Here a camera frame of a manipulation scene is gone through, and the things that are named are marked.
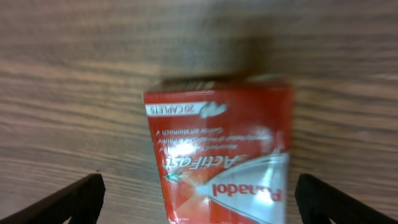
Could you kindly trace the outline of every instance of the red medicine box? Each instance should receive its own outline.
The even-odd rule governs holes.
[[[144,102],[170,223],[285,223],[289,84],[165,82]]]

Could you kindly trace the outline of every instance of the wooden table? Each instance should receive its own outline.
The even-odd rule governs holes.
[[[398,1],[3,0],[0,218],[99,170],[99,223],[166,223],[141,93],[286,74],[300,173],[398,218]]]

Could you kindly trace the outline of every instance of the wood grain surface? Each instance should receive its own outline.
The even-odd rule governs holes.
[[[167,223],[141,93],[285,74],[300,173],[398,218],[398,1],[0,1],[0,218],[99,170],[98,223]]]

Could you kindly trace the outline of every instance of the white label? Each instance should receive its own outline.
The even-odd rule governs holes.
[[[285,223],[289,155],[243,162],[196,187],[196,193],[260,224]]]
[[[204,102],[192,103],[167,103],[167,104],[146,104],[147,116],[188,116],[197,115],[207,104]]]

